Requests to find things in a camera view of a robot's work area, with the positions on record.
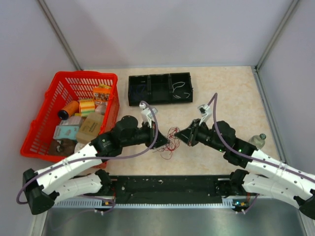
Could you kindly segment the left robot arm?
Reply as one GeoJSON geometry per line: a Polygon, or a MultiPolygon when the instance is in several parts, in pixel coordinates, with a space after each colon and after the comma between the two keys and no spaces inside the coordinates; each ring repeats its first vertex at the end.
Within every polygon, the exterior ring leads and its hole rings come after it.
{"type": "Polygon", "coordinates": [[[65,199],[111,191],[109,175],[102,170],[84,177],[78,174],[107,160],[121,159],[123,148],[144,144],[143,155],[151,149],[166,145],[169,140],[161,134],[156,119],[147,120],[138,126],[133,116],[124,116],[114,127],[87,143],[78,152],[47,168],[35,171],[28,169],[22,175],[22,189],[32,215],[46,212],[65,199]]]}

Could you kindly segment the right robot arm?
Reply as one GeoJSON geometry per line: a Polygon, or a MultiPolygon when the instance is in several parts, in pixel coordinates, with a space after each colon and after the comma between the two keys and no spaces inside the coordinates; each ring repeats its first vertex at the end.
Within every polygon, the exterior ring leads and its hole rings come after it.
{"type": "Polygon", "coordinates": [[[230,190],[268,196],[290,204],[305,216],[315,217],[315,177],[265,154],[256,146],[236,137],[225,121],[209,128],[198,119],[175,135],[193,147],[202,143],[221,153],[230,164],[240,167],[230,177],[230,190]]]}

